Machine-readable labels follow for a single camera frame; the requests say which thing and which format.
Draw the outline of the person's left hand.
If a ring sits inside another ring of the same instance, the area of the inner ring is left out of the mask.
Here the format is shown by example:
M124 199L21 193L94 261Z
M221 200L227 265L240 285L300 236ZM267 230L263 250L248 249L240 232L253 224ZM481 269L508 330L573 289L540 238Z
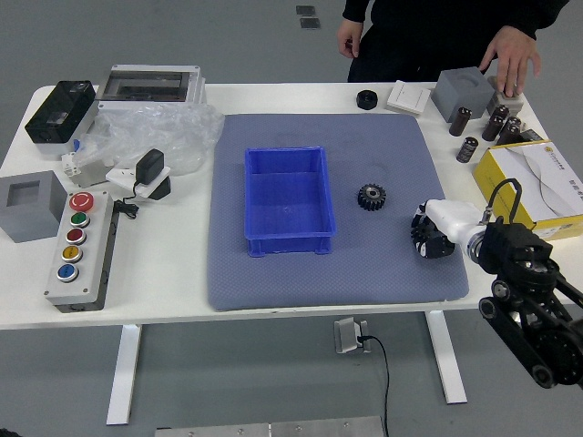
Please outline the person's left hand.
M505 25L496 33L487 46L479 70L485 72L495 57L497 91L507 97L523 93L529 65L534 77L540 75L542 62L536 40L513 26Z

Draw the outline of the person's right hand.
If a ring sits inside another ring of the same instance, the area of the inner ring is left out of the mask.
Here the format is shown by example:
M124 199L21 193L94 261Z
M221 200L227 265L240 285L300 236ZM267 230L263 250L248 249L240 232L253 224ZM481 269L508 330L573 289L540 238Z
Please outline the person's right hand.
M360 52L362 34L362 22L343 19L336 33L339 53L350 59L357 58Z

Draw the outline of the white-shelled robot right hand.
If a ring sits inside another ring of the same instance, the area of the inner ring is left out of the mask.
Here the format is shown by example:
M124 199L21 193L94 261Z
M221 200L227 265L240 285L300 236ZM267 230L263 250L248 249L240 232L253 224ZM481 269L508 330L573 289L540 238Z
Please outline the white-shelled robot right hand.
M411 238L417 252L425 259L451 255L456 246L473 262L486 231L483 214L471 203L430 199L421 204L411 224Z

